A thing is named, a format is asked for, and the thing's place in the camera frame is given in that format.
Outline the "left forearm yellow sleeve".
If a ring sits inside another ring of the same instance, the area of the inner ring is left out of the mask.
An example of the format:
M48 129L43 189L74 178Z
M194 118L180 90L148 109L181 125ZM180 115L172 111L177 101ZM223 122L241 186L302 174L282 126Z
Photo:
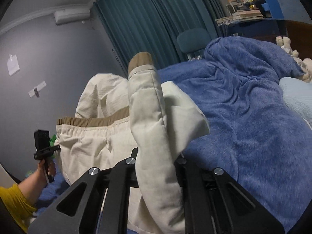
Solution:
M9 188L1 187L1 202L4 208L1 213L10 214L12 225L27 233L28 226L25 221L36 212L36 202L46 186L45 168L40 162L37 170L20 184Z

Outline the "person's left hand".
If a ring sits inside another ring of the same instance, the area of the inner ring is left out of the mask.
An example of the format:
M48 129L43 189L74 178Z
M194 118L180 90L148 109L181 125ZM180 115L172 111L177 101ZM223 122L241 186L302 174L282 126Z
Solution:
M56 165L53 160L47 160L47 162L41 160L38 162L38 171L43 176L43 180L49 184L54 181L56 176Z

